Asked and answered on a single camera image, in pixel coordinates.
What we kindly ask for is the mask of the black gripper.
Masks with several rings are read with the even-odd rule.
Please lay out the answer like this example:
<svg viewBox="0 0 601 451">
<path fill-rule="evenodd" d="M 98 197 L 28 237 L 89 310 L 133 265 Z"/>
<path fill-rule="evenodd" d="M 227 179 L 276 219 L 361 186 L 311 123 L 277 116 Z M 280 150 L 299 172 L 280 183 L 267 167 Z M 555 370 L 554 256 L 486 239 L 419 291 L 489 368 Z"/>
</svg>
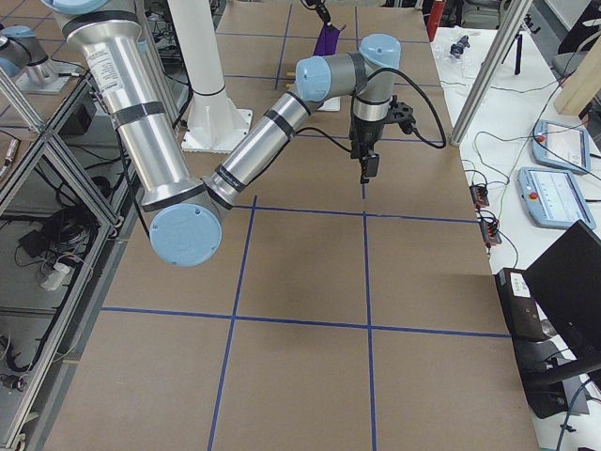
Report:
<svg viewBox="0 0 601 451">
<path fill-rule="evenodd" d="M 323 23 L 331 23 L 331 15 L 323 0 L 315 0 L 315 10 Z M 350 158 L 360 161 L 360 184 L 367 184 L 378 174 L 379 155 L 376 142 L 383 134 L 383 120 L 368 121 L 355 115 L 349 123 Z"/>
</svg>

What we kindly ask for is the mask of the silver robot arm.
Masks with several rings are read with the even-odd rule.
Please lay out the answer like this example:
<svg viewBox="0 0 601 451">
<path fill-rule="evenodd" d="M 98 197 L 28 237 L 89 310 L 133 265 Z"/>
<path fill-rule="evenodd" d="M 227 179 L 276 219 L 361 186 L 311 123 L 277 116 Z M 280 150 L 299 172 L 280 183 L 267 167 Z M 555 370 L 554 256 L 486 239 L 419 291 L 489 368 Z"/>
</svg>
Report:
<svg viewBox="0 0 601 451">
<path fill-rule="evenodd" d="M 353 53 L 298 62 L 296 79 L 259 119 L 228 97 L 214 23 L 206 1 L 169 5 L 193 88 L 188 127 L 177 138 L 146 69 L 142 25 L 131 1 L 52 1 L 66 41 L 85 57 L 113 127 L 124 143 L 152 214 L 149 240 L 164 261 L 181 267 L 211 258 L 222 221 L 238 194 L 260 177 L 327 100 L 351 98 L 351 156 L 367 182 L 378 171 L 374 151 L 393 116 L 393 75 L 400 42 L 364 38 Z"/>
</svg>

